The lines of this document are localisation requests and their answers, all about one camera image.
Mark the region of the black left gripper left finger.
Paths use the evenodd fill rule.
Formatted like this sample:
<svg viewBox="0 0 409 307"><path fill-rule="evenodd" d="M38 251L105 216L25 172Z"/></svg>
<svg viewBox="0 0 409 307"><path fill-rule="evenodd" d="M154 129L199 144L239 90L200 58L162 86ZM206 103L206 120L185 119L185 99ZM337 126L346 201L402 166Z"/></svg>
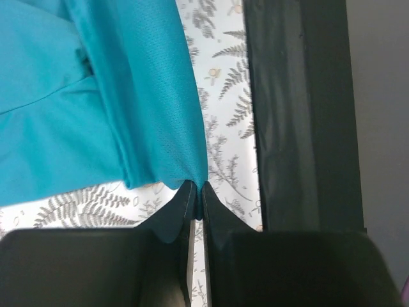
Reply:
<svg viewBox="0 0 409 307"><path fill-rule="evenodd" d="M135 228L15 230L1 241L2 306L190 306L196 186Z"/></svg>

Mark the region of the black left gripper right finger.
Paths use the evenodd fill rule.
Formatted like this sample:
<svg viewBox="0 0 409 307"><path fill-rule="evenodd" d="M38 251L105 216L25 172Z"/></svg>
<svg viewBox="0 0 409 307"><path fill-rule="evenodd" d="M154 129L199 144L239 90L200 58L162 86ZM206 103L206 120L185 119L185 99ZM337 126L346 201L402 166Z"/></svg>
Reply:
<svg viewBox="0 0 409 307"><path fill-rule="evenodd" d="M258 232L202 189L209 306L401 306L363 233Z"/></svg>

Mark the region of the teal t-shirt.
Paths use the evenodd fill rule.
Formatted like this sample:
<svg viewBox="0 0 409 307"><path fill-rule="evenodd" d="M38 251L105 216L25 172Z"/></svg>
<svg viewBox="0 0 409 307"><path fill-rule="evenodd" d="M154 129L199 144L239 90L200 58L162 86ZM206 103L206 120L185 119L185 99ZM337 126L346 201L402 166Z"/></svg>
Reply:
<svg viewBox="0 0 409 307"><path fill-rule="evenodd" d="M1 205L207 178L175 1L1 2Z"/></svg>

